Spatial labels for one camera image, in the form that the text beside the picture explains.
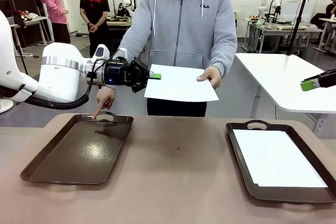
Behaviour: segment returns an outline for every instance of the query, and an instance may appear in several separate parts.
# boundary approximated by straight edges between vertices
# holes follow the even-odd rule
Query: gray hoodie
[[[137,57],[151,37],[149,64],[227,74],[237,50],[230,0],[141,0],[120,47]]]

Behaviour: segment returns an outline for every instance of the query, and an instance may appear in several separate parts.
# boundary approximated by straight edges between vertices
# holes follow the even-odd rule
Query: sheet of paper
[[[327,187],[286,132],[234,133],[252,180],[260,187]]]
[[[146,98],[181,102],[210,102],[219,98],[206,80],[199,82],[204,70],[195,68],[181,68],[152,64],[151,71],[160,73],[161,80],[148,80],[145,91]]]

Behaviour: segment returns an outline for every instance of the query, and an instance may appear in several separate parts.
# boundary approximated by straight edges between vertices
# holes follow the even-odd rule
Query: brown tray
[[[317,173],[324,180],[327,188],[304,188],[304,187],[259,187],[253,183],[242,151],[233,130],[263,130],[260,128],[249,129],[249,124],[260,123],[266,126],[266,131],[284,131],[292,139],[298,149],[307,158]],[[322,164],[315,153],[309,148],[299,134],[289,125],[269,124],[261,120],[252,120],[246,123],[228,123],[226,128],[232,147],[236,154],[238,165],[248,193],[259,200],[289,203],[289,204],[325,204],[336,202],[336,181],[326,167]]]
[[[75,115],[21,172],[21,179],[63,185],[106,182],[133,123],[129,116]]]

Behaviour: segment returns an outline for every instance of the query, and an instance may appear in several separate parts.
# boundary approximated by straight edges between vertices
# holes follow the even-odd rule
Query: floor
[[[89,57],[88,38],[72,38],[72,44],[81,50],[84,57]],[[239,40],[238,52],[244,52],[241,48],[242,44],[243,41]],[[308,62],[323,70],[336,68],[335,58],[318,53],[312,49],[313,47],[313,45],[309,47],[306,57]],[[43,47],[31,47],[25,51],[32,52],[34,55],[41,57]],[[25,58],[30,76],[36,77],[39,74],[40,61],[41,58]],[[23,71],[19,58],[17,58],[17,63]],[[86,87],[87,85],[84,82],[80,83],[79,96],[84,93]],[[225,77],[221,88],[217,90],[220,101],[208,104],[206,116],[216,118],[249,118],[256,89],[256,82],[241,64],[235,60],[230,73]],[[96,93],[97,88],[93,87],[89,102],[80,108],[70,111],[55,111],[21,103],[14,106],[10,111],[0,115],[0,126],[43,127],[55,115],[60,113],[93,113],[97,105]],[[127,87],[118,87],[117,98],[113,104],[112,112],[121,115],[146,115],[146,100],[143,95],[144,91],[133,94],[131,89]],[[262,94],[257,117],[259,119],[275,119],[277,117],[277,119],[282,120],[296,120],[304,123],[311,129],[314,125],[314,121],[306,114],[289,113],[276,108],[265,93]],[[336,129],[333,129],[335,122],[336,116],[330,116],[322,138],[336,138]],[[333,145],[333,141],[326,141],[325,143],[334,148],[336,153],[336,146]]]

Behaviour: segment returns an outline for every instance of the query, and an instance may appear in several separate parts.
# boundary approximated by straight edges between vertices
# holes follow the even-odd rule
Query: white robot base
[[[11,100],[0,99],[0,114],[10,110],[14,106],[14,102]]]

